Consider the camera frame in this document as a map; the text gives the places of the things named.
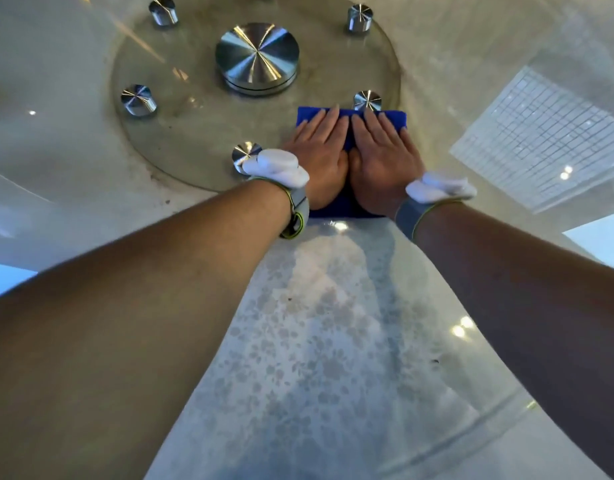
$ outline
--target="forearm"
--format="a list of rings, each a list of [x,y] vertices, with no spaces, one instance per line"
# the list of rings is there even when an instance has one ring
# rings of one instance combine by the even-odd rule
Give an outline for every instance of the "forearm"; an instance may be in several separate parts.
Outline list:
[[[614,269],[454,203],[415,243],[551,418],[614,477]]]
[[[249,182],[0,298],[0,477],[142,478],[288,220]]]

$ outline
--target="white marble surface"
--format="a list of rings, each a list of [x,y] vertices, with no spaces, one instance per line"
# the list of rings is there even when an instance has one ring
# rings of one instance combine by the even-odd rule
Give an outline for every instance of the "white marble surface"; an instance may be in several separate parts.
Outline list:
[[[0,0],[1,264],[39,271],[209,195],[146,163],[113,111],[147,1]],[[614,213],[614,177],[533,214],[450,148],[527,66],[614,117],[614,0],[362,1],[429,166],[586,254],[562,233]],[[348,226],[273,247],[149,478],[603,477],[477,329],[452,335],[464,311],[417,249],[384,221]]]

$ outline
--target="blue cloth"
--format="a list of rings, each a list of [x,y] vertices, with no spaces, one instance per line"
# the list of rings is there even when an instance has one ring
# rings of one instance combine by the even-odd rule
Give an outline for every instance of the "blue cloth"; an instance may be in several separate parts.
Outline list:
[[[311,119],[318,114],[321,108],[319,107],[306,107],[300,106],[298,108],[298,118],[296,119],[296,126],[302,123],[304,120],[311,121]],[[387,115],[387,118],[391,121],[391,123],[395,126],[395,128],[400,131],[400,128],[407,127],[407,114],[402,111],[379,111],[384,112]],[[361,118],[363,117],[362,111],[354,111],[353,109],[341,109],[340,116],[350,116],[352,114],[357,114]],[[356,145],[356,141],[354,140],[354,131],[349,125],[349,131],[347,132],[347,139],[345,140],[345,150],[349,151]],[[356,198],[354,197],[354,192],[351,189],[351,185],[349,184],[349,180],[345,183],[342,191],[338,194],[338,196],[334,199],[332,203],[327,205],[324,209],[319,210],[311,210],[310,217],[321,217],[326,219],[347,219],[349,217],[382,217],[376,216],[374,214],[370,214],[365,209],[360,207]]]

